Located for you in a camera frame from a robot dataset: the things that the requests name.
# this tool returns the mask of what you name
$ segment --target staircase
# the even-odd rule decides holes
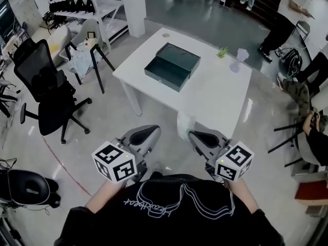
[[[255,0],[251,11],[246,10],[247,3],[241,5],[239,1],[240,0],[235,0],[234,8],[259,20],[268,28],[273,27],[280,0]]]

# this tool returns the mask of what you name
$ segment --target camouflage pants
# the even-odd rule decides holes
[[[282,88],[298,104],[299,121],[304,120],[310,111],[310,94],[307,85],[285,79],[282,82]],[[328,116],[321,116],[319,122],[320,132],[324,131],[326,125],[328,125]]]

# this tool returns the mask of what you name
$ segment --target table leg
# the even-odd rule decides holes
[[[134,110],[134,113],[140,117],[142,115],[142,111],[141,111],[141,108],[139,106],[139,103],[138,103],[138,100],[137,100],[137,96],[135,95],[135,92],[134,92],[134,88],[131,87],[130,85],[124,83],[123,81],[121,81],[121,84],[124,88],[124,91],[133,107],[133,110]]]

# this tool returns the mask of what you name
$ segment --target black t-shirt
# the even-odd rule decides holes
[[[120,190],[96,214],[69,212],[55,246],[161,243],[284,245],[263,211],[251,214],[210,180],[148,180]]]
[[[317,129],[311,129],[310,134],[306,137],[313,155],[317,158],[320,165],[328,166],[328,157],[325,152],[325,146],[328,145],[328,136]]]

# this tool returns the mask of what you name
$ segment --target red line on floor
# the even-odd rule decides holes
[[[55,157],[55,159],[58,161],[58,163],[62,166],[62,168],[67,172],[67,174],[72,178],[72,180],[85,192],[87,193],[90,197],[91,194],[75,179],[73,178],[73,176],[68,172],[68,170],[65,168],[64,164],[58,159],[58,157],[56,156],[56,154],[52,151],[51,147],[48,145],[47,141],[45,140],[44,137],[43,141],[45,142],[45,144],[47,145],[48,149],[50,150],[50,152],[52,153],[52,155]]]

